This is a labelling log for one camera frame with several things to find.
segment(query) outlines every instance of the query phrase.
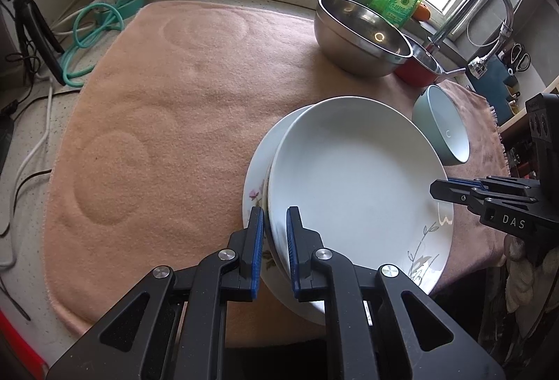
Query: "scissors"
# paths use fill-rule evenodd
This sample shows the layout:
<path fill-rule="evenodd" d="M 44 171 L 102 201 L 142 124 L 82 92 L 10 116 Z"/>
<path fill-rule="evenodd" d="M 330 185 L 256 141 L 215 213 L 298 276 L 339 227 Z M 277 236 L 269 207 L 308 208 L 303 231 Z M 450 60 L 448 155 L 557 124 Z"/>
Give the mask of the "scissors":
<path fill-rule="evenodd" d="M 522 44 L 516 43 L 508 52 L 505 52 L 502 62 L 507 66 L 509 74 L 513 76 L 516 72 L 526 71 L 530 67 L 532 58 L 525 52 Z"/>

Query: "light blue bowl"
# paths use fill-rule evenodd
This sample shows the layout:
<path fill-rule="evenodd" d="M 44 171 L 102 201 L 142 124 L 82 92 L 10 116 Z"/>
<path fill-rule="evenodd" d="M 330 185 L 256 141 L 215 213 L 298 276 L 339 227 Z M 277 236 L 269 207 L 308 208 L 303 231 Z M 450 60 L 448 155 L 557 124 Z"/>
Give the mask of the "light blue bowl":
<path fill-rule="evenodd" d="M 430 85 L 415 102 L 412 121 L 427 137 L 444 166 L 465 163 L 470 142 L 458 110 L 437 85 Z"/>

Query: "bottle label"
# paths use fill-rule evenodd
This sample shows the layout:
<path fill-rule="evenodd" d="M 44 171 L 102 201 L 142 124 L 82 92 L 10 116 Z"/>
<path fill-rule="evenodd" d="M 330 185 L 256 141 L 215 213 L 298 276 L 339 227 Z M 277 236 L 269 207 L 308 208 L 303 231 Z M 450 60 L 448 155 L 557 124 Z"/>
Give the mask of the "bottle label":
<path fill-rule="evenodd" d="M 396 26 L 402 26 L 413 14 L 412 9 L 418 0 L 390 0 L 382 17 Z"/>

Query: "circular imprint on cloth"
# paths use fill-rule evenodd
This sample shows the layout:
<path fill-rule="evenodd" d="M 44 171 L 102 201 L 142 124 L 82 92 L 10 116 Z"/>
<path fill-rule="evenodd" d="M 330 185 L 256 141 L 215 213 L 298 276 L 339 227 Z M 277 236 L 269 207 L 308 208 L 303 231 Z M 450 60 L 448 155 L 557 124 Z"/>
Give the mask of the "circular imprint on cloth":
<path fill-rule="evenodd" d="M 223 49 L 238 47 L 248 33 L 247 21 L 229 9 L 201 9 L 209 15 L 189 11 L 184 17 L 173 17 L 161 29 L 163 38 L 183 50 Z"/>
<path fill-rule="evenodd" d="M 77 161 L 74 196 L 92 222 L 115 225 L 141 204 L 149 185 L 149 155 L 141 141 L 124 131 L 94 138 Z"/>

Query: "stacked plate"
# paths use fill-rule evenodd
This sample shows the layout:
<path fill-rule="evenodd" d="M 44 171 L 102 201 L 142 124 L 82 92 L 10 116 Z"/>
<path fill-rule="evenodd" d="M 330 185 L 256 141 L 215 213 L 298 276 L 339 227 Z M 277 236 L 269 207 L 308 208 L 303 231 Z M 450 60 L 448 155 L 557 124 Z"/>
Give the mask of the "stacked plate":
<path fill-rule="evenodd" d="M 324 324 L 323 302 L 299 303 L 291 290 L 286 211 L 354 264 L 397 265 L 426 293 L 439 280 L 452 242 L 452 204 L 429 186 L 446 179 L 426 137 L 378 101 L 336 97 L 280 120 L 254 152 L 242 215 L 267 214 L 262 279 L 298 315 Z"/>

